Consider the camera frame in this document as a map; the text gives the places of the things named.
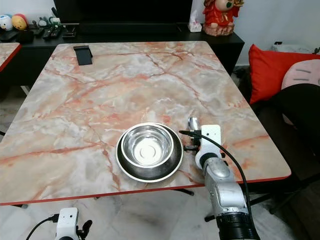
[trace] figurine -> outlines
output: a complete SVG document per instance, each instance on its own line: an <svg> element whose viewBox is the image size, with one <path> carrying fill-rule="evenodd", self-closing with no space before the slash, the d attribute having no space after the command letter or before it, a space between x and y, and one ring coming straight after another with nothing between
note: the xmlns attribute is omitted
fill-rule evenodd
<svg viewBox="0 0 320 240"><path fill-rule="evenodd" d="M212 36L226 36L234 31L233 17L238 17L243 0L205 0L203 30Z"/></svg>
<svg viewBox="0 0 320 240"><path fill-rule="evenodd" d="M11 16L9 16L7 14L0 16L0 28L4 29L6 31L10 31L14 28L12 26Z"/></svg>
<svg viewBox="0 0 320 240"><path fill-rule="evenodd" d="M25 30L28 27L28 21L25 15L20 13L12 16L12 24L18 30Z"/></svg>

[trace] black cord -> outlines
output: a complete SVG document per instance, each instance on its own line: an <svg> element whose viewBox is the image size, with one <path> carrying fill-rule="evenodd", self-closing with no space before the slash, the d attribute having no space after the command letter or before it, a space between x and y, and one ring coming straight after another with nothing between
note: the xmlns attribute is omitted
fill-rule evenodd
<svg viewBox="0 0 320 240"><path fill-rule="evenodd" d="M34 228L31 230L31 232L29 233L29 235L26 237L25 240L29 240L29 238L34 233L34 231L37 229L37 227L39 227L41 224L43 224L47 221L53 221L54 223L56 223L56 222L58 222L58 219L59 219L59 214L55 214L51 217L48 217L48 218L42 220L41 222L39 222L37 225L34 226Z"/></svg>
<svg viewBox="0 0 320 240"><path fill-rule="evenodd" d="M204 135L201 135L201 134L198 134L198 133L195 133L193 131L184 131L184 130L181 130L179 131L179 133L183 134L183 135L188 135L190 137L199 137L199 138L203 138L207 141L209 141L210 143L216 145L218 148L220 148L225 154L227 154L229 156L229 158L231 158L231 160L234 162L234 164L236 165L236 167L238 168L240 174L241 174L241 177L242 177L242 181L243 181L243 184L244 184L244 189L245 189L245 198L246 198L246 206L248 208L248 213L249 213L249 217L250 217L250 220L251 220L251 224L252 226L254 227L254 230L255 232L257 232L256 230L256 227L255 227L255 223L254 223L254 218L252 216L252 211L251 211L251 204L250 204L250 195L249 195L249 188L248 188L248 183L247 183L247 180L246 180L246 176L244 174L244 171L242 170L240 164L238 163L238 161L234 158L234 156L231 155L230 152L228 152L223 146L221 146L219 143L213 141L211 138L207 137L207 136L204 136Z"/></svg>

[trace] black cabinet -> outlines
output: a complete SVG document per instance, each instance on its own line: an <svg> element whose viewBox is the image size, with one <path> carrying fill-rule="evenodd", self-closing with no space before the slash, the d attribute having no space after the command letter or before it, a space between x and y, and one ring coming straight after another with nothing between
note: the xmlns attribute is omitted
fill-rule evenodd
<svg viewBox="0 0 320 240"><path fill-rule="evenodd" d="M63 39L61 34L48 41L35 38L32 43L22 44L20 51L0 72L0 85L33 85L56 46L70 43L206 41L231 75L245 44L237 34L214 37L204 32L189 32L185 24L179 25L179 29L180 32L164 34L78 34L74 39Z"/></svg>

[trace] white wall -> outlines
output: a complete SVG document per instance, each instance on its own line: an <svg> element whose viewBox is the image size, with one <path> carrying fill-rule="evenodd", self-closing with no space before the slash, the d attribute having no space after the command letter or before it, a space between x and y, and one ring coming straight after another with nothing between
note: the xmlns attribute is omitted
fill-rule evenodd
<svg viewBox="0 0 320 240"><path fill-rule="evenodd" d="M204 0L193 0L192 10L199 19ZM237 62L247 65L252 44L268 50L275 41L320 47L320 0L244 0L239 17L235 18L235 32L245 45Z"/></svg>
<svg viewBox="0 0 320 240"><path fill-rule="evenodd" d="M0 15L23 14L32 23L41 16L52 16L51 8L54 6L54 0L0 0Z"/></svg>

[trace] metal bowl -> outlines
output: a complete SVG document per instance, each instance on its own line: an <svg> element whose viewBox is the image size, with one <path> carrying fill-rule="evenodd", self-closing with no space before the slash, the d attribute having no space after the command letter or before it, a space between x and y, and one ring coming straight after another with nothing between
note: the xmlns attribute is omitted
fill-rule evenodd
<svg viewBox="0 0 320 240"><path fill-rule="evenodd" d="M160 182L173 175L182 163L184 156L183 145L178 135L169 127L157 124L166 129L173 140L173 151L169 159L161 165L155 167L142 167L131 164L122 154L121 145L125 132L116 144L115 157L120 169L130 178L144 183Z"/></svg>
<svg viewBox="0 0 320 240"><path fill-rule="evenodd" d="M141 123L129 128L121 141L125 159L140 168L154 168L164 164L174 150L170 133L155 123Z"/></svg>

